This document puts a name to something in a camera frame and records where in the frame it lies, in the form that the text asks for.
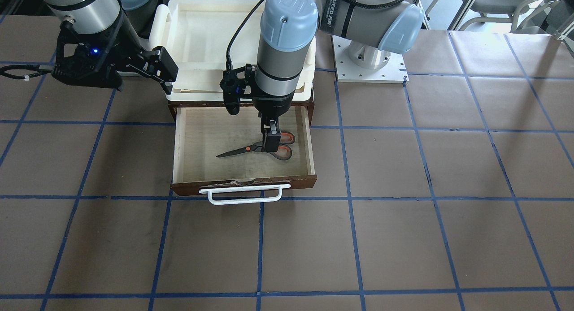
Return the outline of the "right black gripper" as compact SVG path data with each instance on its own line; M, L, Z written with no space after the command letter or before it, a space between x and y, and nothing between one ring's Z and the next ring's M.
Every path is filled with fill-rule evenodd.
M60 23L51 75L69 86L121 90L119 71L135 72L171 93L179 67L164 46L144 50L126 15L94 34L80 34L70 19Z

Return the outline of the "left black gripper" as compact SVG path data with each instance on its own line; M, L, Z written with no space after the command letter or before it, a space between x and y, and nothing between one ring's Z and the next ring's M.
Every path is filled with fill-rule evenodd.
M262 152L277 152L281 142L278 118L291 106L295 77L279 78L252 64L237 69L226 64L220 87L231 115L239 113L240 99L252 101L262 115Z

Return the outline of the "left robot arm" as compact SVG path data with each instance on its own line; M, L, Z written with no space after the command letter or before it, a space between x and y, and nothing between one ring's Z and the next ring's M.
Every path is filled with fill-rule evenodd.
M425 19L418 0L260 0L260 42L254 65L234 68L231 46L220 83L231 115L250 99L261 119L263 152L280 146L279 118L291 106L310 43L318 31L376 50L406 53Z

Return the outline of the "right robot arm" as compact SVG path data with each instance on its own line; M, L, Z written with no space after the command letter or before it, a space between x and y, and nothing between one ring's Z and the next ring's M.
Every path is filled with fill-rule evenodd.
M164 46L146 50L118 0L43 0L61 21L52 76L69 86L120 91L121 72L158 82L169 95L178 66Z

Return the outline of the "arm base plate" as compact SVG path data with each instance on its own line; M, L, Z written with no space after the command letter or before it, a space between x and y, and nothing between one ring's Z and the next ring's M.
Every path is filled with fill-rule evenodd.
M358 83L408 83L403 56L332 36L337 80Z

